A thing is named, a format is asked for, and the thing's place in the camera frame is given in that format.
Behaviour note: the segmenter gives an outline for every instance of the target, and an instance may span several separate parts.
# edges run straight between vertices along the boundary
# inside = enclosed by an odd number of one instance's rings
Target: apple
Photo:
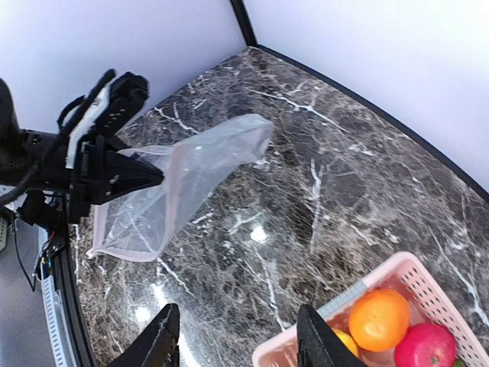
[[[455,338],[434,323],[409,328],[394,351],[396,367],[452,367],[456,358]]]

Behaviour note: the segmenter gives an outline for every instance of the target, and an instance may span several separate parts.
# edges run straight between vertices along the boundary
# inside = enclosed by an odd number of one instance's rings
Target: basket
[[[457,340],[457,355],[469,367],[488,367],[489,357],[467,323],[416,256],[398,252],[348,290],[318,309],[331,327],[348,330],[353,303],[365,292],[391,288],[410,305],[410,325],[433,322],[445,325]],[[393,349],[383,353],[361,351],[369,367],[395,367]],[[296,367],[296,326],[259,345],[253,353],[254,367]]]

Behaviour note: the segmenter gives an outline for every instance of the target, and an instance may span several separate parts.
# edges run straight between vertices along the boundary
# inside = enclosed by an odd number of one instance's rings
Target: dark marble surface
[[[166,302],[182,312],[183,365],[251,365],[254,348],[394,252],[413,252],[489,347],[489,206],[418,144],[309,74],[250,49],[121,134],[170,145],[233,116],[276,125],[151,263],[101,255],[91,219],[73,236],[79,297],[100,365]]]

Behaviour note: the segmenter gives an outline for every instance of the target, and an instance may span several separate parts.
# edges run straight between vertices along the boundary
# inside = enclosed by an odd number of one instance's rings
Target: lemon
[[[353,338],[341,330],[335,328],[332,328],[332,330],[335,332],[336,336],[343,342],[343,344],[345,344],[346,347],[350,349],[350,352],[352,352],[355,357],[358,358],[358,347]]]

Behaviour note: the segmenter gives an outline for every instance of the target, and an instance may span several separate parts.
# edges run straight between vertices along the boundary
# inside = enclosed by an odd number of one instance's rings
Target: clear plastic bag
[[[88,255],[154,260],[221,181],[240,164],[263,156],[273,131],[263,117],[243,115],[171,146],[120,151],[159,167],[165,179],[96,207]]]

